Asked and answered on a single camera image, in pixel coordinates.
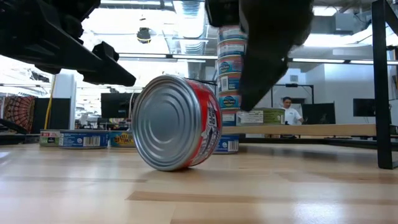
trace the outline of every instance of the person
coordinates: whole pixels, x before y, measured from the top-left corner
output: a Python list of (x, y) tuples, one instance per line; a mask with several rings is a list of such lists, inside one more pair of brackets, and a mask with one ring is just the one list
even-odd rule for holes
[(299, 112), (290, 107), (292, 106), (292, 99), (290, 97), (284, 97), (282, 102), (284, 104), (282, 109), (285, 110), (285, 124), (295, 125), (297, 124), (297, 121), (300, 121), (301, 123), (304, 122), (304, 119), (300, 116)]

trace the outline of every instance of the wooden floor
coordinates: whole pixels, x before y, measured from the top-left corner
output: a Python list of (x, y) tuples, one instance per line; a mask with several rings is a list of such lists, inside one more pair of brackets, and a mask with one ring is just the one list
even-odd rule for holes
[(0, 223), (398, 223), (398, 170), (376, 151), (241, 145), (185, 172), (133, 149), (0, 147)]

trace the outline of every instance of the tuna can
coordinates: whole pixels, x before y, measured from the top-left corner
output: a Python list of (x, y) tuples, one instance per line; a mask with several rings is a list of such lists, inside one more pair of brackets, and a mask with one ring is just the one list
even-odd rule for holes
[(228, 91), (218, 94), (221, 109), (240, 109), (241, 96), (238, 91)]
[(204, 84), (162, 75), (139, 95), (132, 112), (132, 135), (151, 167), (173, 171), (208, 159), (221, 136), (221, 111)]
[(218, 74), (222, 75), (231, 72), (242, 72), (243, 60), (240, 55), (225, 56), (217, 61)]
[(238, 90), (240, 73), (225, 73), (218, 77), (218, 92)]
[(221, 110), (221, 115), (223, 117), (223, 127), (236, 126), (236, 113), (238, 110)]
[(60, 130), (40, 130), (40, 146), (58, 147)]
[(135, 147), (132, 132), (130, 131), (110, 131), (109, 142), (111, 147)]
[(244, 55), (246, 49), (246, 41), (239, 39), (224, 40), (218, 44), (218, 57), (227, 55)]
[(239, 135), (222, 135), (214, 154), (235, 154), (239, 151)]
[(285, 123), (285, 110), (280, 108), (254, 108), (250, 112), (238, 111), (237, 126), (281, 125)]
[(109, 131), (61, 130), (59, 146), (62, 149), (104, 149), (108, 146)]
[(241, 31), (239, 26), (225, 26), (218, 29), (218, 41), (229, 39), (243, 39), (246, 40), (248, 36)]

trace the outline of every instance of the wooden shelf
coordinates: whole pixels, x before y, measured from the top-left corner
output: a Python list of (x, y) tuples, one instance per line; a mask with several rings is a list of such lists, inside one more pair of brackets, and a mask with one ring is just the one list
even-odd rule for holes
[(317, 124), (223, 127), (223, 134), (296, 134), (309, 136), (375, 136), (375, 124)]

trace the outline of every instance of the white shirt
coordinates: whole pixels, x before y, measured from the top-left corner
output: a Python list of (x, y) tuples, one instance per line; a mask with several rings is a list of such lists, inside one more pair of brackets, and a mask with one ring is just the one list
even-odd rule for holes
[(287, 121), (287, 123), (289, 125), (295, 125), (297, 124), (297, 120), (299, 120), (301, 118), (299, 112), (293, 108), (282, 108), (285, 110), (285, 122)]

